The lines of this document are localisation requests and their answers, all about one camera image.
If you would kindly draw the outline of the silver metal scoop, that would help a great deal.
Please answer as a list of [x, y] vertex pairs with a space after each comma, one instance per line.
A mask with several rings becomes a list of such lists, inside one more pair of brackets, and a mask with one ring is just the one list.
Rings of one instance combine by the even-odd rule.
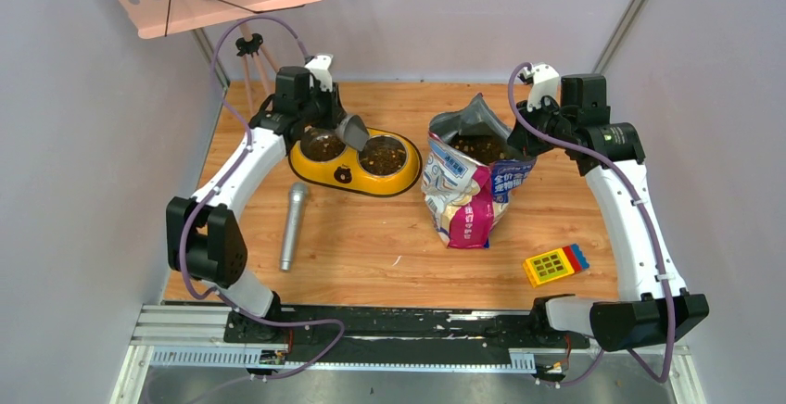
[[362, 118], [356, 114], [347, 114], [336, 126], [336, 137], [346, 146], [361, 152], [368, 141], [370, 133]]

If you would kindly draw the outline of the yellow double pet bowl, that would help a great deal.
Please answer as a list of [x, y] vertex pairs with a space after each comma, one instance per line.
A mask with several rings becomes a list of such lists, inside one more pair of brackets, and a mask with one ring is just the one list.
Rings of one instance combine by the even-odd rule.
[[334, 133], [311, 129], [292, 148], [288, 164], [303, 181], [372, 197], [398, 196], [416, 185], [423, 158], [408, 138], [371, 129], [364, 149]]

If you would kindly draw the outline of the cat food bag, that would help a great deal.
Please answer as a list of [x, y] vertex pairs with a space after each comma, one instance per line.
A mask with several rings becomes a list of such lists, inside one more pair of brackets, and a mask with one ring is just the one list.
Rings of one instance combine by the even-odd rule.
[[482, 94], [430, 120], [421, 191], [446, 247], [487, 248], [513, 191], [535, 168], [535, 158], [507, 144], [511, 132]]

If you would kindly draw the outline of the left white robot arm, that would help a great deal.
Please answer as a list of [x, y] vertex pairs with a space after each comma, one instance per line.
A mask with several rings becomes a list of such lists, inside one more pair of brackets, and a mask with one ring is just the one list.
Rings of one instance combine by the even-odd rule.
[[248, 330], [262, 342], [282, 334], [284, 317], [277, 294], [247, 267], [239, 220], [248, 200], [308, 129], [329, 131], [355, 149], [369, 139], [362, 121], [342, 107], [331, 59], [316, 55], [303, 66], [280, 68], [274, 93], [246, 124], [231, 157], [204, 186], [189, 197], [173, 197], [166, 207], [170, 268], [192, 297], [203, 297], [194, 288], [201, 282], [248, 316]]

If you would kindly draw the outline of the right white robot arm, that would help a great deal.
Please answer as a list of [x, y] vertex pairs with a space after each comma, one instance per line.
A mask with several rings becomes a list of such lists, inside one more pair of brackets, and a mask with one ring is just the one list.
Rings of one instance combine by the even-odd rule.
[[617, 301], [536, 299], [531, 337], [548, 347], [573, 332], [609, 352], [672, 347], [708, 316], [709, 305], [705, 295], [689, 293], [668, 254], [651, 205], [640, 136], [628, 122], [611, 122], [605, 77], [562, 77], [539, 64], [516, 71], [510, 81], [526, 84], [529, 95], [512, 102], [517, 123], [509, 145], [527, 157], [562, 148], [576, 162], [600, 208], [619, 277]]

